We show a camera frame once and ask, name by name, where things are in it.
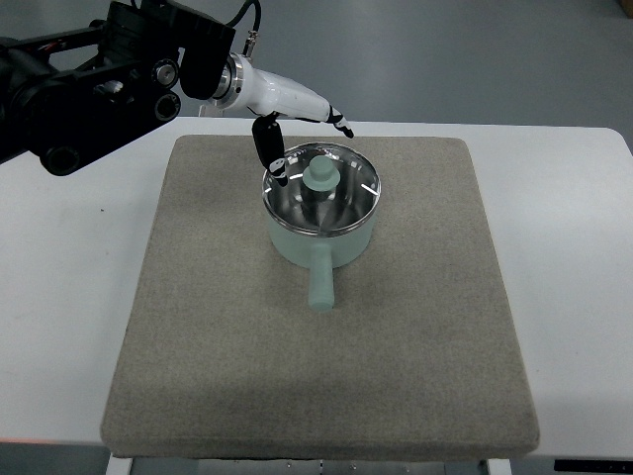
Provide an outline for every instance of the white table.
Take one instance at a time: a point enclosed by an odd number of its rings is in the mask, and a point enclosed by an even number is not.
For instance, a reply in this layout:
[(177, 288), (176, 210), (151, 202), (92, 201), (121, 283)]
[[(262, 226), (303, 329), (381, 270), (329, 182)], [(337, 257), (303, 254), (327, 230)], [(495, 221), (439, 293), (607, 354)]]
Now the white table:
[[(29, 153), (0, 166), (0, 442), (101, 443), (174, 141), (248, 135), (251, 124), (177, 119), (63, 178)], [(633, 458), (633, 157), (623, 138), (580, 128), (353, 129), (466, 142), (541, 427), (534, 455)]]

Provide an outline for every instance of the lid knob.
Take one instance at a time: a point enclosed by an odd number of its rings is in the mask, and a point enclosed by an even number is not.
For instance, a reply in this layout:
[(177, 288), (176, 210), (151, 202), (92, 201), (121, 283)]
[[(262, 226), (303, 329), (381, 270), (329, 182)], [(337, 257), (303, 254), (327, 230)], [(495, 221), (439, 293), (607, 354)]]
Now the lid knob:
[(313, 191), (329, 191), (338, 185), (340, 172), (325, 155), (315, 156), (304, 170), (304, 184)]

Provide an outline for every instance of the saucepan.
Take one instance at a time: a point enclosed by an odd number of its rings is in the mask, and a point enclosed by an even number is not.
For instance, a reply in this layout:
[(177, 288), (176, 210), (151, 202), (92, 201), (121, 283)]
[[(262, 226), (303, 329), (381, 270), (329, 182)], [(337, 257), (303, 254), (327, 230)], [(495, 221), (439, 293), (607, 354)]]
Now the saucepan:
[(268, 233), (290, 262), (310, 270), (308, 304), (317, 312), (334, 306), (332, 269), (367, 247), (381, 194), (374, 166), (338, 143), (311, 142), (285, 153), (288, 184), (264, 174), (262, 198)]

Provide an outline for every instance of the saucepan handle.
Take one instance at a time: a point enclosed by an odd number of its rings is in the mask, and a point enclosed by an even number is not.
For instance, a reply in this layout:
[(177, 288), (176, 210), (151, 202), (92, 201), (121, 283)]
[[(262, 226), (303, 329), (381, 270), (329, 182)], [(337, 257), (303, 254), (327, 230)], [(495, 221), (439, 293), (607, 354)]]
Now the saucepan handle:
[(317, 312), (327, 312), (334, 306), (332, 250), (324, 242), (313, 244), (311, 248), (308, 305)]

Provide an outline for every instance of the gray cushion pad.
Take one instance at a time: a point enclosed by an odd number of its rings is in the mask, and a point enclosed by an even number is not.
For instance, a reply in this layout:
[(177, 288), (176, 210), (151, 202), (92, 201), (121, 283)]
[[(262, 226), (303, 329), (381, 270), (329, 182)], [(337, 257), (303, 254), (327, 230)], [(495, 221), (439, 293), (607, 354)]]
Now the gray cushion pad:
[[(316, 141), (286, 138), (286, 146)], [(307, 305), (270, 243), (250, 137), (181, 138), (102, 424), (118, 456), (470, 460), (538, 425), (465, 144), (321, 139), (383, 184), (367, 250)]]

